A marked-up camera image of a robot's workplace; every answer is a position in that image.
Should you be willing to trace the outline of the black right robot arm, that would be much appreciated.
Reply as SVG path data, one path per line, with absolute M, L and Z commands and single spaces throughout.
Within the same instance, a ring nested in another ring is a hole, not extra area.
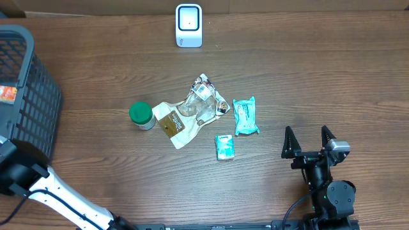
M 302 151 L 290 126 L 285 129 L 281 157 L 292 159 L 291 168 L 300 169 L 309 193 L 297 200 L 287 210 L 282 229 L 359 229 L 359 222 L 350 220 L 354 214 L 355 185 L 347 180 L 335 181 L 330 168 L 340 164 L 350 153 L 347 141 L 336 138 L 327 126 L 321 128 L 321 149 Z M 310 199 L 313 212 L 293 224 L 288 222 L 292 210 Z

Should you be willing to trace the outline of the green Kleenex tissue pack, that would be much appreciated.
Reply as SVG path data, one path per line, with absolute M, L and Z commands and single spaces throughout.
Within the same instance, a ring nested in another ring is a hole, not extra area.
M 218 135 L 215 137 L 217 160 L 232 160 L 235 157 L 232 135 Z

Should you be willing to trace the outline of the green lid jar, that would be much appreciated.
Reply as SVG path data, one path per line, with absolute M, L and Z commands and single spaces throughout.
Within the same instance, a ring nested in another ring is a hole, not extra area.
M 129 109 L 132 122 L 141 130 L 149 130 L 155 126 L 156 118 L 152 108 L 146 102 L 136 102 Z

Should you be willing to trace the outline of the dried mushroom pouch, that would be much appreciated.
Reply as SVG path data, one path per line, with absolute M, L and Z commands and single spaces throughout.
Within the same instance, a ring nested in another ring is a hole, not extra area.
M 201 74 L 179 103 L 162 102 L 152 108 L 153 115 L 176 149 L 187 145 L 203 126 L 214 122 L 230 110 L 230 105 L 216 87 Z

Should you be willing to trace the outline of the teal wet wipes pack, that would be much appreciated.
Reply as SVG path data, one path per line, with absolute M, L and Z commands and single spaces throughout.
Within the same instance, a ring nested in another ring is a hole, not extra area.
M 260 133 L 256 124 L 256 101 L 252 96 L 249 100 L 233 100 L 235 116 L 235 135 Z

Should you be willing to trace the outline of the orange Kleenex tissue pack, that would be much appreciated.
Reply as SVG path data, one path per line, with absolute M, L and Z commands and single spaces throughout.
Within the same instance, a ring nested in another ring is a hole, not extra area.
M 14 104 L 17 96 L 17 88 L 11 86 L 0 86 L 0 102 Z

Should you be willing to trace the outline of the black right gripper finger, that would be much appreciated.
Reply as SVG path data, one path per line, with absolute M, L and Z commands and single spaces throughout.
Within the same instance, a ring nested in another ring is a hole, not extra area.
M 335 139 L 336 137 L 332 134 L 332 132 L 328 129 L 326 125 L 322 126 L 321 128 L 321 140 L 322 146 L 325 147 L 331 139 Z
M 285 129 L 284 145 L 281 153 L 281 158 L 290 159 L 296 158 L 302 152 L 302 149 L 295 137 L 290 126 Z

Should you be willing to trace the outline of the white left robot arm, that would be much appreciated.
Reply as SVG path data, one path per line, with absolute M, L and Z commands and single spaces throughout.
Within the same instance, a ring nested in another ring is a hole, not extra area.
M 1 137 L 1 193 L 22 196 L 12 213 L 1 221 L 2 226 L 9 223 L 27 200 L 32 199 L 58 212 L 78 229 L 135 228 L 67 185 L 49 165 L 45 154 L 27 141 Z

